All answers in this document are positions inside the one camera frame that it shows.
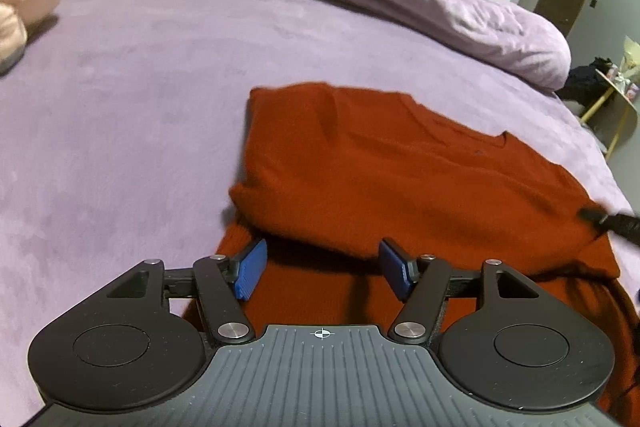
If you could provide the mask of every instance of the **circular pad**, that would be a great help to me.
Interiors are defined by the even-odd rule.
[[[564,336],[533,324],[504,328],[496,335],[494,344],[502,357],[525,367],[545,367],[560,362],[569,352]]]
[[[146,333],[133,326],[110,324],[85,331],[74,342],[74,352],[83,362],[98,367],[116,367],[133,362],[149,347]]]

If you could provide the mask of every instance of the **small table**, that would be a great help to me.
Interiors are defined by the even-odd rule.
[[[631,100],[629,100],[625,96],[625,94],[618,88],[618,86],[616,86],[616,84],[614,84],[611,80],[609,80],[607,78],[607,75],[602,73],[600,70],[596,70],[596,73],[598,73],[602,78],[604,78],[609,83],[609,89],[607,89],[604,92],[604,94],[601,97],[599,97],[599,99],[597,99],[593,103],[593,105],[591,105],[590,108],[587,109],[585,114],[580,117],[580,123],[587,123],[589,121],[589,119],[594,114],[596,114],[596,112],[599,110],[599,108],[602,107],[602,104],[607,102],[607,100],[613,94],[613,92],[618,93],[622,98],[625,99],[625,102],[626,102],[626,107],[625,107],[625,110],[622,112],[622,116],[620,117],[620,121],[618,122],[618,127],[616,128],[616,133],[613,135],[613,138],[611,139],[611,142],[609,143],[609,147],[607,148],[607,150],[605,152],[605,155],[604,155],[606,161],[609,161],[609,158],[611,158],[611,155],[613,154],[613,149],[616,148],[618,140],[620,139],[620,133],[622,132],[623,127],[625,126],[626,118],[628,117],[628,115],[629,115],[629,113],[631,112],[632,109],[637,113],[638,112],[638,108],[633,104],[633,102],[631,102]]]

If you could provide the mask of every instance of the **crosshair marking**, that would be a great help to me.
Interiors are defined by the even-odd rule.
[[[318,337],[319,339],[325,339],[327,338],[329,335],[335,335],[335,333],[332,333],[331,331],[327,331],[324,328],[322,328],[321,330],[318,331],[314,331],[313,333],[311,333],[312,335],[315,335],[316,337]]]

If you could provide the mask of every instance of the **red sweater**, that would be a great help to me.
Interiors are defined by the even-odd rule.
[[[253,229],[283,238],[246,305],[258,331],[267,323],[385,330],[401,305],[375,256],[392,237],[413,255],[464,269],[501,259],[540,281],[613,341],[602,405],[632,381],[637,317],[608,238],[575,217],[593,203],[564,168],[507,132],[480,134],[397,92],[260,88],[249,109],[246,179],[230,190],[239,218],[219,251],[238,251]],[[444,327],[473,310],[468,299],[452,301]],[[640,426],[640,392],[619,411],[624,425]]]

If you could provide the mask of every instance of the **blue gripper pad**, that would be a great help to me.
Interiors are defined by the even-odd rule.
[[[239,301],[247,301],[255,290],[260,276],[267,266],[267,242],[262,239],[242,261],[238,279],[234,283],[234,293]]]
[[[382,275],[385,276],[386,282],[391,286],[398,300],[406,301],[413,287],[406,261],[384,241],[381,241],[378,246],[378,261],[382,268]]]

